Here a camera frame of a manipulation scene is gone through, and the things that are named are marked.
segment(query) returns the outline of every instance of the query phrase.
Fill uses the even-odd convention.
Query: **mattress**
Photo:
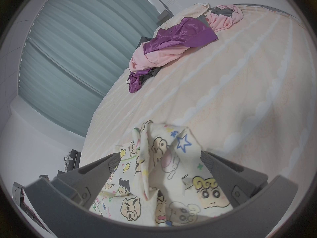
[[[240,5],[244,18],[218,40],[190,48],[129,93],[126,69],[95,111],[80,166],[132,140],[152,120],[186,126],[203,150],[299,185],[280,224],[317,169],[317,51],[301,22]]]

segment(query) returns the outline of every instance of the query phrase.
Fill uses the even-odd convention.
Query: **curtain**
[[[158,15],[148,0],[48,0],[23,49],[19,95],[85,137],[141,36],[153,36]]]

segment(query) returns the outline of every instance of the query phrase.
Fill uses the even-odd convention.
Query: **green curtain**
[[[19,95],[86,136],[98,105],[128,67],[159,12],[148,0],[49,0],[23,49]]]

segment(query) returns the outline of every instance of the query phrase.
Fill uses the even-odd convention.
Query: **bed sheet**
[[[80,166],[132,140],[152,120],[186,126],[203,150],[299,185],[294,211],[317,167],[317,52],[292,16],[239,6],[244,18],[219,39],[188,49],[129,93],[126,69],[95,111]]]

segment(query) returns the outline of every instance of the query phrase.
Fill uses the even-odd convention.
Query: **pink fabric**
[[[188,47],[179,44],[153,51],[145,55],[143,50],[143,45],[145,43],[146,42],[141,43],[133,53],[129,62],[129,70],[131,72],[164,66],[170,61],[180,58],[185,50],[188,50]]]
[[[217,5],[220,9],[229,8],[233,10],[233,13],[230,17],[224,15],[217,15],[211,12],[207,12],[206,20],[209,26],[212,28],[214,32],[218,32],[220,30],[228,29],[233,24],[237,23],[241,19],[243,19],[243,13],[240,8],[236,7],[233,4],[230,5]]]

